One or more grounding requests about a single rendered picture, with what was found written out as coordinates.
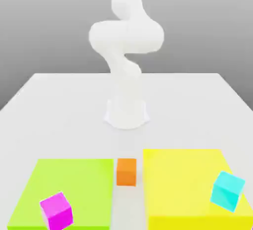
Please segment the large yellow box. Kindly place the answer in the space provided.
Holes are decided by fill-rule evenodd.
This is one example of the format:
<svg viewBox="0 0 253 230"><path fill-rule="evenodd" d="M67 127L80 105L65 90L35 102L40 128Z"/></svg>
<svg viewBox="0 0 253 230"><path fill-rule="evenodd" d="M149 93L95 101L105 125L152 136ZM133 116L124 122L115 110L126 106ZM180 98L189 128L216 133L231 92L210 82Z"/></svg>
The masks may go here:
<svg viewBox="0 0 253 230"><path fill-rule="evenodd" d="M253 230L242 195L234 212L211 202L213 185L231 174L219 149L144 149L146 230Z"/></svg>

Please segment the small magenta cube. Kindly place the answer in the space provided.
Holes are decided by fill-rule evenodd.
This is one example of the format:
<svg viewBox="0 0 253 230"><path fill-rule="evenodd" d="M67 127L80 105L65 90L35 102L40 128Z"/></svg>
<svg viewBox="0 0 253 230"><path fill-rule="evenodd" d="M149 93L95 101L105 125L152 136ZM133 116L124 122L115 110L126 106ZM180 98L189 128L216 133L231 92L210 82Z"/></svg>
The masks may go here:
<svg viewBox="0 0 253 230"><path fill-rule="evenodd" d="M40 201L40 209L48 230L64 230L74 223L72 207L63 192Z"/></svg>

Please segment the small orange cube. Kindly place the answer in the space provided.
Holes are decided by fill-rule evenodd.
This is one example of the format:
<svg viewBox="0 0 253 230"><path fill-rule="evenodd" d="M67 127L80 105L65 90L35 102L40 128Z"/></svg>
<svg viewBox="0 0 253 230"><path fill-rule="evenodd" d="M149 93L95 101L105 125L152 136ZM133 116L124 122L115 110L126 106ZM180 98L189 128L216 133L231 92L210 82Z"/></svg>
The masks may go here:
<svg viewBox="0 0 253 230"><path fill-rule="evenodd" d="M117 186L136 186L135 158L118 158L117 161Z"/></svg>

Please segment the small cyan cube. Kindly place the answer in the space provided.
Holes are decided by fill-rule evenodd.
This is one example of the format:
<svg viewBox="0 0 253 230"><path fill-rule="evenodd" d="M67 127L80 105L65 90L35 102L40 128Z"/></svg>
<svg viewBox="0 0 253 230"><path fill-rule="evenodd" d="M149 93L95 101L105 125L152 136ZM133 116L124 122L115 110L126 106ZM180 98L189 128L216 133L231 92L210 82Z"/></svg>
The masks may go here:
<svg viewBox="0 0 253 230"><path fill-rule="evenodd" d="M221 171L213 184L210 201L232 213L241 198L245 180Z"/></svg>

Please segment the large lime green box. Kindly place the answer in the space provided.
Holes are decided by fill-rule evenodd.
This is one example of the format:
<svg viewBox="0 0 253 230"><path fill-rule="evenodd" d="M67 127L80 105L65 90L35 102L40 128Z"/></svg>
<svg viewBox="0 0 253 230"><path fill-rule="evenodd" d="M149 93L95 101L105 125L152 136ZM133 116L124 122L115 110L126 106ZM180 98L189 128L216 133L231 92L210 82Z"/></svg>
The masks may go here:
<svg viewBox="0 0 253 230"><path fill-rule="evenodd" d="M38 159L7 229L48 230L40 202L62 192L74 220L64 230L110 230L113 182L113 159Z"/></svg>

